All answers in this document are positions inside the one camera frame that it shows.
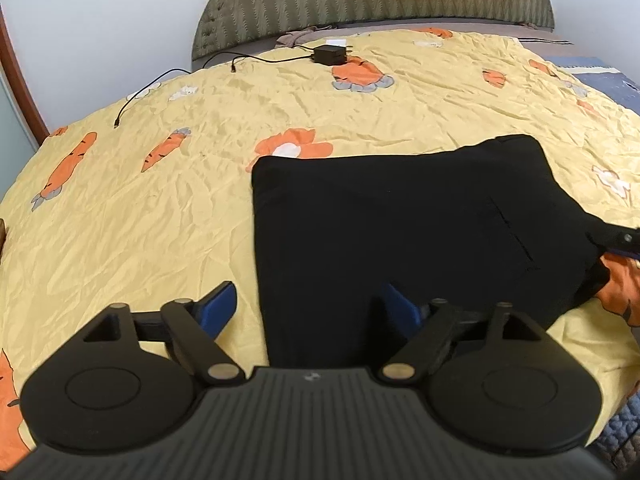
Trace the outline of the black pants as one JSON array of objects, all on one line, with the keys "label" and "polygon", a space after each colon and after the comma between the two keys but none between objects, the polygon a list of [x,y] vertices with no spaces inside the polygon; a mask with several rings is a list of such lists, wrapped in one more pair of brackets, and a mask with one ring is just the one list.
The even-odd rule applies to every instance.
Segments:
[{"label": "black pants", "polygon": [[507,301],[542,327],[608,281],[598,220],[531,136],[451,152],[261,159],[252,172],[259,307],[276,367],[375,366],[401,347],[381,302]]}]

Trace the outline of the yellow carrot print bedspread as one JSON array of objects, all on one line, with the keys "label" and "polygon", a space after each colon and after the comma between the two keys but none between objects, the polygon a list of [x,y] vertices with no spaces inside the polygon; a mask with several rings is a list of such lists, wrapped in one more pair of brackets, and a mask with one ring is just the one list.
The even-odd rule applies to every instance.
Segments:
[{"label": "yellow carrot print bedspread", "polygon": [[639,117],[546,60],[545,32],[494,24],[347,29],[344,67],[278,49],[153,84],[52,133],[1,203],[1,466],[32,446],[18,394],[107,304],[155,309],[234,282],[221,337],[267,355],[250,170],[259,157],[449,151],[525,133],[586,211],[639,223]]}]

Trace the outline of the black power adapter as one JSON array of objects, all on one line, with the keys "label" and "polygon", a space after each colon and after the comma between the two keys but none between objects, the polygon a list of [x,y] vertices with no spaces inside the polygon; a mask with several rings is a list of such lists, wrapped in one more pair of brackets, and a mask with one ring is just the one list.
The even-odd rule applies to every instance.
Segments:
[{"label": "black power adapter", "polygon": [[324,66],[339,66],[347,63],[347,49],[334,44],[322,44],[311,50],[311,61]]}]

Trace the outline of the brown wooden door frame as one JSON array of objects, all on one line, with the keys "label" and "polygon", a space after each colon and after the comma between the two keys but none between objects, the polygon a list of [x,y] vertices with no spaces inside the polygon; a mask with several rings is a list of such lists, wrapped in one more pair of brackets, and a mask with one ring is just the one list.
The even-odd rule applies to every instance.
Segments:
[{"label": "brown wooden door frame", "polygon": [[6,27],[3,10],[0,10],[0,29],[1,65],[6,74],[6,80],[14,96],[14,101],[25,119],[26,125],[28,125],[38,145],[41,145],[49,136],[49,130],[36,107],[36,103],[23,77],[20,63],[18,62],[8,28]]}]

